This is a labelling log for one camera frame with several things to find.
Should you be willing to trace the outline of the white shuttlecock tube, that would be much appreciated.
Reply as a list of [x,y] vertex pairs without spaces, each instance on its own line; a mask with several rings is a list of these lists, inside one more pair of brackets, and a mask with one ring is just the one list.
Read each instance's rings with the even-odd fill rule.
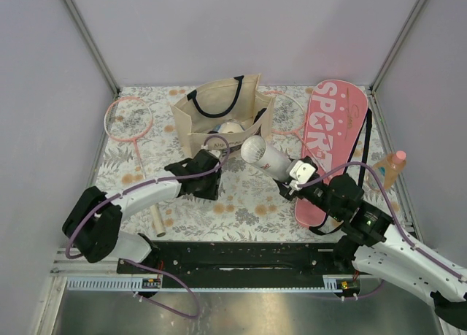
[[270,145],[263,137],[255,135],[247,138],[241,147],[242,159],[256,169],[266,173],[279,182],[289,180],[292,161],[282,152]]

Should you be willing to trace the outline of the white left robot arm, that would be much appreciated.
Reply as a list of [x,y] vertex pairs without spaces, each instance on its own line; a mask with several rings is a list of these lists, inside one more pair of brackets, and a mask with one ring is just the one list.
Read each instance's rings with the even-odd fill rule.
[[169,164],[155,179],[146,179],[126,189],[103,191],[95,185],[87,188],[62,226],[62,232],[79,254],[96,263],[106,257],[133,261],[143,273],[158,266],[155,245],[144,234],[121,230],[123,220],[162,201],[180,196],[216,200],[220,176],[220,152],[200,150],[194,158]]

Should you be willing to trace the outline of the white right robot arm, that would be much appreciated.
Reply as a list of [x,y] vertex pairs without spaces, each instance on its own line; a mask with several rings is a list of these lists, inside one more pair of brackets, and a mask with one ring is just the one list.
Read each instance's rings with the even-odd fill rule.
[[343,174],[298,190],[283,182],[277,186],[284,198],[308,201],[341,222],[335,270],[355,269],[396,285],[433,307],[444,322],[466,329],[466,269],[399,230],[391,216],[363,200],[353,178]]

